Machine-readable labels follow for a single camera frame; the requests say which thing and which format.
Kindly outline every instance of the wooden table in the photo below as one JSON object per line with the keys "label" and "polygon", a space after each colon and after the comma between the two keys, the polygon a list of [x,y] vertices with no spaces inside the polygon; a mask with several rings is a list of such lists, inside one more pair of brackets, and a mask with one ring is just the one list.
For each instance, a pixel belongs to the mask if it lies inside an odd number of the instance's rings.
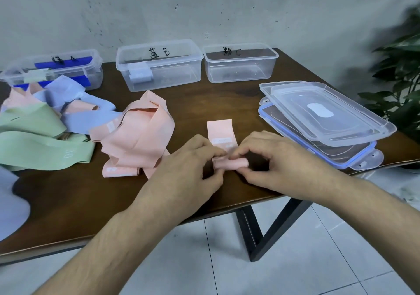
{"label": "wooden table", "polygon": [[[199,133],[207,136],[207,121],[232,119],[238,142],[252,131],[272,130],[258,116],[259,90],[262,82],[321,81],[317,75],[278,51],[276,67],[270,79],[212,84],[204,66],[200,82],[154,90],[167,101],[175,120],[175,131],[168,145],[169,152],[180,148]],[[115,63],[102,66],[102,86],[92,91],[95,96],[112,101],[123,111],[142,92],[131,93]],[[395,133],[378,142],[385,154],[381,167],[403,165],[420,160],[420,146],[402,133]],[[85,245],[117,212],[127,208],[146,182],[144,175],[103,178],[102,167],[108,156],[97,144],[89,164],[77,164],[57,171],[26,170],[14,192],[29,201],[28,221],[15,233],[0,242],[0,264],[14,263]],[[345,170],[355,174],[354,170]],[[250,205],[281,197],[275,192],[251,186],[236,172],[225,173],[224,184],[213,197],[186,222],[235,211],[251,261],[258,260],[277,241],[310,202],[291,199],[273,226],[263,237]]]}

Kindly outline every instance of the plastic storage container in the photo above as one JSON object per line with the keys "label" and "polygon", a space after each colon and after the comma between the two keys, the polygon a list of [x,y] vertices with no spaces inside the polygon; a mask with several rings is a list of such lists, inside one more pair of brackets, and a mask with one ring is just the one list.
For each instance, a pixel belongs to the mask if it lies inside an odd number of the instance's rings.
{"label": "plastic storage container", "polygon": [[205,46],[203,52],[212,83],[270,78],[278,58],[276,51],[263,43]]}
{"label": "plastic storage container", "polygon": [[260,117],[281,135],[292,139],[313,154],[328,162],[334,168],[366,170],[376,168],[383,162],[384,156],[375,149],[376,141],[344,147],[330,147],[319,141],[310,141],[271,102],[266,102],[258,109]]}
{"label": "plastic storage container", "polygon": [[396,126],[325,84],[292,81],[260,84],[261,91],[304,137],[331,147],[390,136]]}
{"label": "plastic storage container", "polygon": [[203,54],[190,39],[118,48],[116,65],[130,91],[152,90],[201,80]]}
{"label": "plastic storage container", "polygon": [[60,75],[76,80],[86,90],[97,89],[103,79],[102,58],[95,49],[22,57],[7,65],[0,81],[26,89],[32,82],[46,86]]}

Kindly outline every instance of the plastic lid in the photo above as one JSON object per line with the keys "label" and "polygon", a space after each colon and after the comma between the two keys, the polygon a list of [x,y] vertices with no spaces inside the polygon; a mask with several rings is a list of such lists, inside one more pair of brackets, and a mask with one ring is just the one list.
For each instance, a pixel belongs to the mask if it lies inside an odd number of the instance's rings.
{"label": "plastic lid", "polygon": [[203,53],[190,39],[121,46],[117,50],[118,70],[136,70],[150,67],[176,65],[202,60]]}
{"label": "plastic lid", "polygon": [[210,45],[204,46],[203,52],[204,57],[209,63],[261,60],[278,57],[276,51],[264,43]]}
{"label": "plastic lid", "polygon": [[265,83],[260,89],[311,141],[341,147],[376,141],[396,132],[391,122],[322,83]]}

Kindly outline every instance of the pink resistance band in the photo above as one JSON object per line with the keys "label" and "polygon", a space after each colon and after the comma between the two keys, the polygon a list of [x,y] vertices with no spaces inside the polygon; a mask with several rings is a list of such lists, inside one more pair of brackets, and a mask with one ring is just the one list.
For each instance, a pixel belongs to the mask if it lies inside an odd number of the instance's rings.
{"label": "pink resistance band", "polygon": [[[234,130],[232,128],[232,119],[215,120],[207,122],[207,133],[213,146],[217,146],[231,154],[238,148]],[[229,160],[228,157],[213,158],[213,169],[237,170],[241,167],[247,167],[246,158]]]}
{"label": "pink resistance band", "polygon": [[101,142],[109,161],[102,169],[105,178],[136,176],[139,168],[150,178],[160,159],[169,152],[166,146],[175,123],[166,101],[151,91],[124,110],[121,116],[89,130],[93,142]]}

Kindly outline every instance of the floor tile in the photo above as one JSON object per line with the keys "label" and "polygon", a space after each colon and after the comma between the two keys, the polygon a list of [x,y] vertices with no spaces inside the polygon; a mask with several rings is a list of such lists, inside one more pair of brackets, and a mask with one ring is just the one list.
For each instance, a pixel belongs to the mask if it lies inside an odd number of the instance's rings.
{"label": "floor tile", "polygon": [[2,295],[32,294],[78,251],[72,250],[0,267],[0,293]]}
{"label": "floor tile", "polygon": [[360,283],[356,283],[343,288],[339,288],[338,290],[333,290],[323,295],[366,295],[366,292]]}
{"label": "floor tile", "polygon": [[393,270],[359,233],[333,211],[317,204],[312,207],[359,281]]}
{"label": "floor tile", "polygon": [[216,295],[204,221],[168,234],[131,276],[120,295]]}
{"label": "floor tile", "polygon": [[[253,205],[263,232],[287,201],[284,197]],[[316,295],[357,282],[311,207],[254,263],[235,214],[205,222],[219,295]]]}
{"label": "floor tile", "polygon": [[391,272],[361,282],[367,295],[414,295],[397,273]]}

